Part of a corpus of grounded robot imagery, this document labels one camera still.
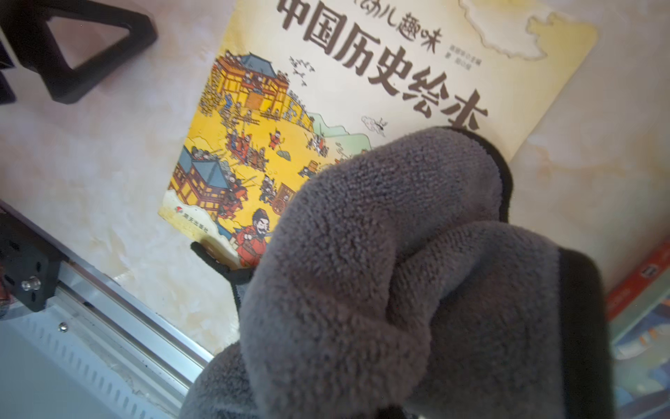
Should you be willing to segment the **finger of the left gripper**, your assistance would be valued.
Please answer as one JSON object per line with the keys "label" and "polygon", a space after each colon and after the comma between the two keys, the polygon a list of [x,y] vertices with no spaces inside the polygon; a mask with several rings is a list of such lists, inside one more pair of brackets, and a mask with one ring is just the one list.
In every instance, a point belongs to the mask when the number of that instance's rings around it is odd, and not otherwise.
{"label": "finger of the left gripper", "polygon": [[1,3],[1,102],[17,101],[5,73],[36,73],[53,101],[74,104],[158,38],[150,16],[96,1]]}

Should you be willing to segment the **yellow picture book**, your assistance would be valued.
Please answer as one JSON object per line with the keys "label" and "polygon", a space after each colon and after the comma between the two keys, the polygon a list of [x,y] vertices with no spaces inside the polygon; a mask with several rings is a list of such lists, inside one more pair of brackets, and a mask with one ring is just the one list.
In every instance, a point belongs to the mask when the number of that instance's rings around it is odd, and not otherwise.
{"label": "yellow picture book", "polygon": [[256,265],[306,181],[405,134],[511,159],[597,39],[539,1],[240,1],[160,216]]}

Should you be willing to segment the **grey microfibre cloth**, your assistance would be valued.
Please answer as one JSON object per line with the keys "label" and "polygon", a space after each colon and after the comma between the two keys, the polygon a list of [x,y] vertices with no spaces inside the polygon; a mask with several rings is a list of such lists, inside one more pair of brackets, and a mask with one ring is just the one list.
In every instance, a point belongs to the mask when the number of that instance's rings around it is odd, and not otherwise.
{"label": "grey microfibre cloth", "polygon": [[433,127],[298,192],[251,272],[240,338],[183,418],[612,418],[605,293],[586,255],[509,223],[497,149]]}

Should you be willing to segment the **red manga book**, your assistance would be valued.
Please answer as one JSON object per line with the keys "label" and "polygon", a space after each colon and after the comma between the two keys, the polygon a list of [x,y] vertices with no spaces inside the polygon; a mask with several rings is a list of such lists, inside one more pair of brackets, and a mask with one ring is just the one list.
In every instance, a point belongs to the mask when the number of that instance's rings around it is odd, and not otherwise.
{"label": "red manga book", "polygon": [[606,298],[607,320],[613,321],[616,319],[668,268],[669,238],[667,237],[608,294]]}

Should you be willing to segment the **blue sunflower magazine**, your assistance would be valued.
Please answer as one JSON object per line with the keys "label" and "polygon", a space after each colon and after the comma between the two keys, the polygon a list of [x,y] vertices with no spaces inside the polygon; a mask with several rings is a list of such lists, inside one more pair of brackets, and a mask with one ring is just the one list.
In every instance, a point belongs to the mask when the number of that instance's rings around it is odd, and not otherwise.
{"label": "blue sunflower magazine", "polygon": [[669,272],[610,324],[617,418],[669,417]]}

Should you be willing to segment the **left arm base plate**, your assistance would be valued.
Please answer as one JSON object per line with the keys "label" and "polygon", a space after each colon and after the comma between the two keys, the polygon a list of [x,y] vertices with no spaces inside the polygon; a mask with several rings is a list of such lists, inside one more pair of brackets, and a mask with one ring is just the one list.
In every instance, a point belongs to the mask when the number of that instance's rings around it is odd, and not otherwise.
{"label": "left arm base plate", "polygon": [[56,293],[68,257],[31,225],[1,204],[1,308],[17,301],[33,313]]}

